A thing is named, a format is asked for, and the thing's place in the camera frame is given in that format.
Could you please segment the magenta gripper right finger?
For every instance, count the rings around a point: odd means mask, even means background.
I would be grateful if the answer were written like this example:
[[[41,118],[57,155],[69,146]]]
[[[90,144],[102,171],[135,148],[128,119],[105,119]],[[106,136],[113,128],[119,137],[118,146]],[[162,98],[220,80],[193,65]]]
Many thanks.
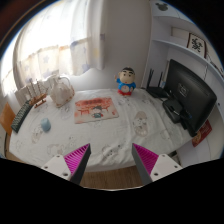
[[[132,156],[144,185],[150,184],[182,169],[182,167],[167,154],[157,155],[135,143],[132,144]]]

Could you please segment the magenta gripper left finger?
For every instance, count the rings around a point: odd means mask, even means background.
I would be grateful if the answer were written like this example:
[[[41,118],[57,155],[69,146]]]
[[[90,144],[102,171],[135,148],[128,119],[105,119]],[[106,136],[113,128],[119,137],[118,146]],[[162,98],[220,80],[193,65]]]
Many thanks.
[[[42,166],[42,169],[79,185],[90,154],[91,147],[86,144],[65,156],[55,155]]]

